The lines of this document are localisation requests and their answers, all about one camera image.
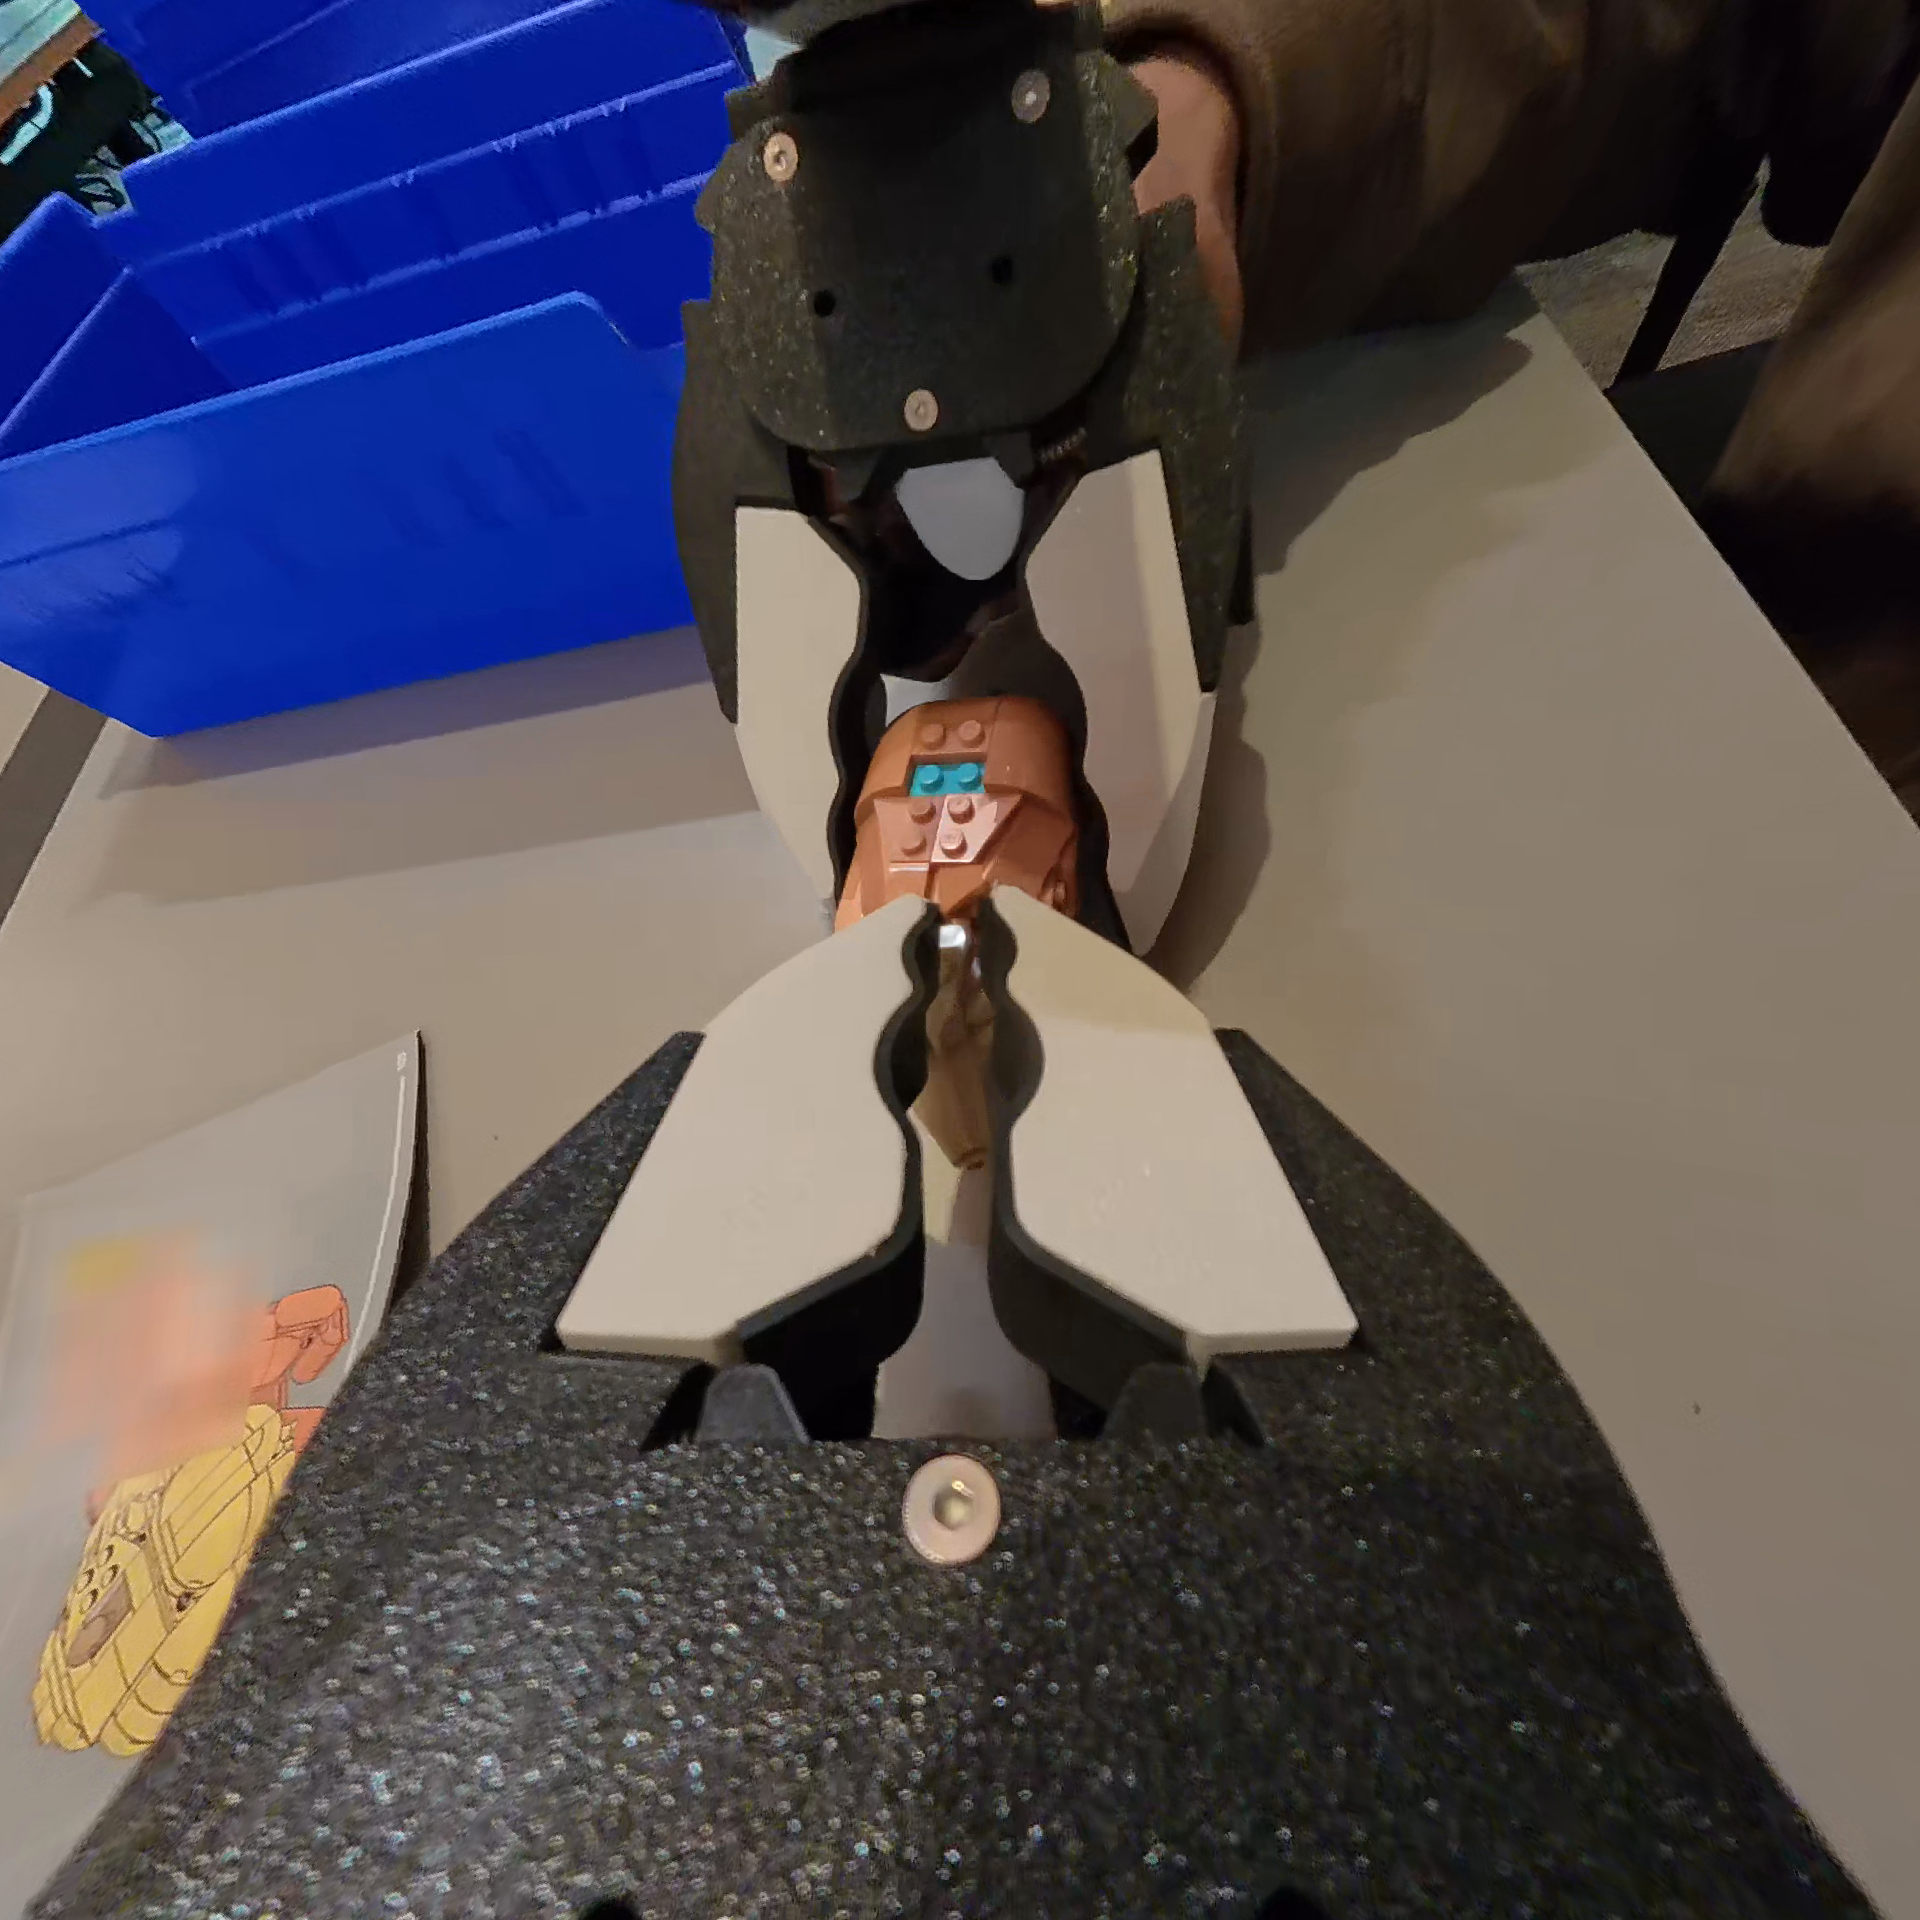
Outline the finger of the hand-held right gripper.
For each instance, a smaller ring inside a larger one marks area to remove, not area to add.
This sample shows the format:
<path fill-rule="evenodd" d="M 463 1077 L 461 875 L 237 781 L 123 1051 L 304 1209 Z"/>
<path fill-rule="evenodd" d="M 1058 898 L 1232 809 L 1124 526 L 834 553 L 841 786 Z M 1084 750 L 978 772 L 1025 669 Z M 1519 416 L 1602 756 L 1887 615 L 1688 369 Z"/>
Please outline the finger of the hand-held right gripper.
<path fill-rule="evenodd" d="M 1129 946 L 1161 938 L 1188 875 L 1216 694 L 1202 686 L 1159 450 L 1087 472 L 1025 559 L 1040 636 L 1084 709 L 1082 770 L 1107 830 Z"/>
<path fill-rule="evenodd" d="M 820 900 L 839 898 L 836 701 L 862 646 L 862 572 L 832 532 L 788 506 L 739 506 L 734 734 L 762 816 Z"/>

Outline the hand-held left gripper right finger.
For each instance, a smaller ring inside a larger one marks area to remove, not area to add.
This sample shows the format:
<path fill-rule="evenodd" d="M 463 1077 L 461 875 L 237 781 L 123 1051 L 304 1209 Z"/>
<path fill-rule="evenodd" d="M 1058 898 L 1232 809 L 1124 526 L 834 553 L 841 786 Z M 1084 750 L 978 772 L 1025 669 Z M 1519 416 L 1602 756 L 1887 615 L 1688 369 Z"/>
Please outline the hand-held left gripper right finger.
<path fill-rule="evenodd" d="M 1037 1364 L 1341 1349 L 1359 1317 L 1224 1042 L 1127 946 L 1011 885 L 995 1009 L 997 1316 Z"/>

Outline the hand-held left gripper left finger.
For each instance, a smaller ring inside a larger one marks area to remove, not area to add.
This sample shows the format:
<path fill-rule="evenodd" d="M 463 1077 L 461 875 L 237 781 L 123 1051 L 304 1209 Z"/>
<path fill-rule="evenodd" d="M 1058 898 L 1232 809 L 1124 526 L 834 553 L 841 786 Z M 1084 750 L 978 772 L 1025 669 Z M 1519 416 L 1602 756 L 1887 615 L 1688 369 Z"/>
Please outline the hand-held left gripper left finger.
<path fill-rule="evenodd" d="M 708 1027 L 558 1316 L 576 1354 L 879 1364 L 920 1310 L 924 903 Z"/>

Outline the orange brick claw model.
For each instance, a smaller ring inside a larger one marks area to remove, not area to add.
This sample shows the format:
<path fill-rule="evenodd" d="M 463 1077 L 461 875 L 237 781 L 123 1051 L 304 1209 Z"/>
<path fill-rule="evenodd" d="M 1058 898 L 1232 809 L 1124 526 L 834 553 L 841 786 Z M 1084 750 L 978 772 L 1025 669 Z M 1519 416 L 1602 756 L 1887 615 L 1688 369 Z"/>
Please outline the orange brick claw model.
<path fill-rule="evenodd" d="M 928 1067 L 917 1116 L 949 1163 L 982 1167 L 995 1146 L 983 1077 L 997 1015 L 982 985 L 978 906 L 1004 885 L 1078 916 L 1069 734 L 1050 707 L 1019 694 L 912 707 L 881 736 L 854 821 L 834 925 L 895 898 L 939 909 L 939 986 L 924 1016 Z"/>

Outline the blue plastic bin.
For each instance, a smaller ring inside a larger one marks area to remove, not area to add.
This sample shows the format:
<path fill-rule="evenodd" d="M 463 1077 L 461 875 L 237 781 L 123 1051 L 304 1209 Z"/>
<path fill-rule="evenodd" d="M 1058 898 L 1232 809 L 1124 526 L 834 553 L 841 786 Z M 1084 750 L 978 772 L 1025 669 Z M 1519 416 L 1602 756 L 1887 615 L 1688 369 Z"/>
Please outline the blue plastic bin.
<path fill-rule="evenodd" d="M 274 64 L 4 245 L 4 662 L 143 734 L 688 621 L 694 203 L 746 79 L 684 3 Z"/>
<path fill-rule="evenodd" d="M 354 89 L 507 132 L 690 79 L 754 77 L 743 30 L 664 2 L 81 2 L 194 135 Z"/>

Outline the grey instruction booklet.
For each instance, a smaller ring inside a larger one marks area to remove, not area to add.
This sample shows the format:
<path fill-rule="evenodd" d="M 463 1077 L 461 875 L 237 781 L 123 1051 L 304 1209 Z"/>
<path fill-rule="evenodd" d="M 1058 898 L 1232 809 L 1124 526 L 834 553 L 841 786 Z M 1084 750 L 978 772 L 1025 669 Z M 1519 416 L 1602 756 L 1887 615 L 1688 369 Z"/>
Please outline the grey instruction booklet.
<path fill-rule="evenodd" d="M 108 1795 L 381 1330 L 414 1031 L 27 1198 L 4 1295 L 4 1783 Z"/>

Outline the grey desk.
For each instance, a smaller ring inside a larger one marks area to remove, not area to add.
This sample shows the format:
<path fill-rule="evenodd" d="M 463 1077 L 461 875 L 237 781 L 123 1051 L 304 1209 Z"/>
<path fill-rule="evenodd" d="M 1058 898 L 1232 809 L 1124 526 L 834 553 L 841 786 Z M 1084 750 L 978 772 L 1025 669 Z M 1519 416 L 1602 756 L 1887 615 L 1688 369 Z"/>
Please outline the grey desk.
<path fill-rule="evenodd" d="M 1262 363 L 1156 960 L 1477 1247 L 1916 1915 L 1916 825 L 1522 286 Z M 690 629 L 150 743 L 4 920 L 12 1206 L 402 1030 L 431 1246 L 815 930 Z"/>

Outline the person's right hand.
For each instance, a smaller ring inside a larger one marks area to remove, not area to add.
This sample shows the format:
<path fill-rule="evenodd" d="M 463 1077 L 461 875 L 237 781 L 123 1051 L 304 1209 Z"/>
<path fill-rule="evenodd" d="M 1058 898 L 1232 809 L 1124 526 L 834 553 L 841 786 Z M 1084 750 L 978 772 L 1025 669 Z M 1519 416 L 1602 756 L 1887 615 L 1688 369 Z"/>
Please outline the person's right hand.
<path fill-rule="evenodd" d="M 1156 147 L 1135 179 L 1142 212 L 1185 201 L 1199 272 L 1229 347 L 1245 326 L 1239 260 L 1243 138 L 1237 100 L 1202 52 L 1166 43 L 1129 61 L 1156 104 Z"/>

